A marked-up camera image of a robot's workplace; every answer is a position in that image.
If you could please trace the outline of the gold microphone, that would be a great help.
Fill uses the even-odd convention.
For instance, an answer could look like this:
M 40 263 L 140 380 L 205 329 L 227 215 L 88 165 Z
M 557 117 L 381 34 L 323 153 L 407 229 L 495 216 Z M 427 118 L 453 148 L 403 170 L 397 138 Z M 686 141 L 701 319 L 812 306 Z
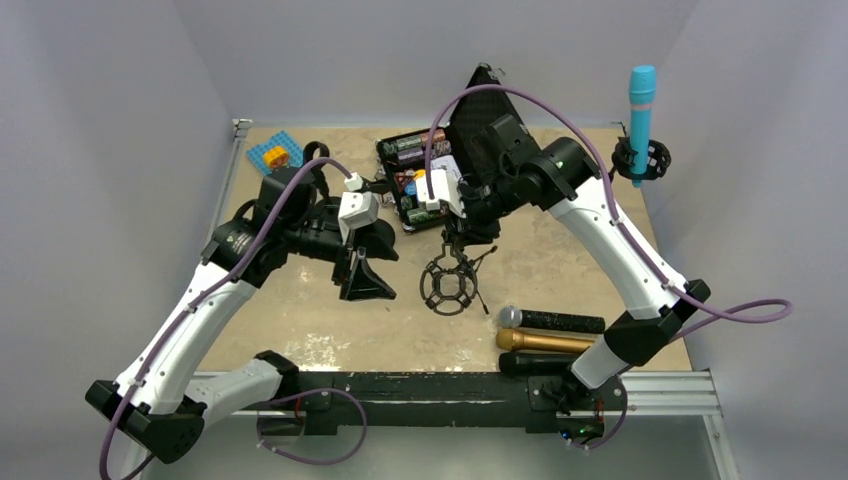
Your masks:
M 505 351 L 538 350 L 567 354 L 581 354 L 595 341 L 567 337 L 525 333 L 515 329 L 501 329 L 495 336 L 496 346 Z

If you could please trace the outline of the black tripod mic stand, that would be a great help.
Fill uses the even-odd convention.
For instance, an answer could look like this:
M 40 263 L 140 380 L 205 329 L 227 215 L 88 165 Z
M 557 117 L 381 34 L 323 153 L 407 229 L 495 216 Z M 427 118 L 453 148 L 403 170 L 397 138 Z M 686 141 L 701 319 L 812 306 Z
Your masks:
M 483 260 L 495 253 L 491 246 L 477 257 L 469 257 L 463 245 L 444 230 L 441 251 L 424 267 L 419 280 L 419 293 L 425 306 L 433 313 L 451 317 L 459 315 L 478 300 L 485 315 L 490 309 L 482 298 L 478 272 Z

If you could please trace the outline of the black round-base mic stand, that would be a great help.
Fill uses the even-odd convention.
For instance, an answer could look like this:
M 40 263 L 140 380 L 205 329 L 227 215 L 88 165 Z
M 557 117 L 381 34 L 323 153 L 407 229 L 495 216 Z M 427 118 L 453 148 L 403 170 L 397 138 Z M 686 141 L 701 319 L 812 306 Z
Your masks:
M 330 150 L 326 144 L 320 141 L 311 141 L 304 146 L 302 156 L 303 164 L 306 165 L 315 158 L 329 158 Z M 330 199 L 330 190 L 326 176 L 322 172 L 322 165 L 311 167 L 310 172 L 317 192 L 321 195 L 322 200 L 327 202 Z

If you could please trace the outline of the black microphone orange end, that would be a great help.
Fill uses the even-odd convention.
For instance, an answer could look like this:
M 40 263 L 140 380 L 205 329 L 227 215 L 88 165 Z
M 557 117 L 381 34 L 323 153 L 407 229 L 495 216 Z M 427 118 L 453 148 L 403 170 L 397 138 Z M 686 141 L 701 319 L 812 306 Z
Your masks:
M 498 357 L 499 371 L 512 376 L 558 375 L 578 358 L 574 354 L 505 352 Z

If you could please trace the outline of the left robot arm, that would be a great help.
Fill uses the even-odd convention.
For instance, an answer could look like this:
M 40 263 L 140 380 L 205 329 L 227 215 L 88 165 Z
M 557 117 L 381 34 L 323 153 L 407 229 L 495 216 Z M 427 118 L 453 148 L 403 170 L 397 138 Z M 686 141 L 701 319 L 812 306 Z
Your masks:
M 377 185 L 347 173 L 343 194 L 327 194 L 322 159 L 267 175 L 257 198 L 217 227 L 191 282 L 164 324 L 114 380 L 98 380 L 86 401 L 150 459 L 182 458 L 206 428 L 245 407 L 292 405 L 298 367 L 264 351 L 246 365 L 198 381 L 194 374 L 225 325 L 292 255 L 332 264 L 345 301 L 392 300 L 395 291 L 370 267 L 395 261 L 395 234 L 378 216 Z

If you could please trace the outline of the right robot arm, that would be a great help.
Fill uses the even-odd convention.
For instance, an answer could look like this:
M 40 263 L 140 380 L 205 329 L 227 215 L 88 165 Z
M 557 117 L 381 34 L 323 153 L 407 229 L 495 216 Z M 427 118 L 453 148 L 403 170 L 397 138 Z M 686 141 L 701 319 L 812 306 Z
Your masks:
M 527 204 L 548 212 L 583 244 L 624 302 L 624 313 L 561 381 L 564 399 L 584 407 L 608 379 L 662 350 L 696 311 L 686 299 L 703 302 L 710 288 L 659 256 L 608 199 L 608 176 L 575 139 L 559 137 L 541 148 L 513 116 L 504 115 L 472 143 L 490 170 L 478 179 L 487 195 L 465 203 L 468 222 L 489 225 Z

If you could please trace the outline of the silver-head black microphone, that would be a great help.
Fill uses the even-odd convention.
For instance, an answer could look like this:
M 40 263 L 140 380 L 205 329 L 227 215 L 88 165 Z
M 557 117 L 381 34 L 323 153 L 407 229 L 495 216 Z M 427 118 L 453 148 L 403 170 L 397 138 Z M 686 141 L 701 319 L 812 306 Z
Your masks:
M 514 306 L 502 308 L 497 315 L 503 328 L 530 328 L 582 334 L 602 334 L 606 328 L 602 317 L 543 312 L 519 309 Z

